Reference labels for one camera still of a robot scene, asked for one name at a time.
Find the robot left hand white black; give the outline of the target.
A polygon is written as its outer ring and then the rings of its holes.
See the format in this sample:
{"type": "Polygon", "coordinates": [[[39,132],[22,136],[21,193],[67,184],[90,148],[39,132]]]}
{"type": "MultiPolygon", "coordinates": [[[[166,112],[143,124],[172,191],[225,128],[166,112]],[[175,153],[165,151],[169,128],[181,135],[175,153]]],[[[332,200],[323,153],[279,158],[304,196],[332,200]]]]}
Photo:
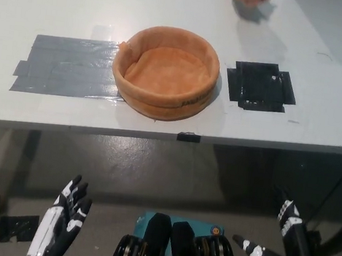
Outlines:
{"type": "Polygon", "coordinates": [[[74,242],[92,205],[81,180],[80,174],[70,180],[47,209],[27,256],[63,256],[74,242]]]}

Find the robot right hand white black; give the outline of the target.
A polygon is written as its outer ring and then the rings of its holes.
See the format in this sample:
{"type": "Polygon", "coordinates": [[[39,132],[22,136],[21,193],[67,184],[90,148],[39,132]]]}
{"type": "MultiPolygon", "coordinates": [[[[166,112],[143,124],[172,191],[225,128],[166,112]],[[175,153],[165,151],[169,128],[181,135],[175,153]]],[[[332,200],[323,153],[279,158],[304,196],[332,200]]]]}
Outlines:
{"type": "MultiPolygon", "coordinates": [[[[286,256],[314,256],[306,225],[292,200],[284,200],[278,222],[286,256]]],[[[281,256],[241,235],[233,235],[233,240],[248,256],[281,256]]]]}

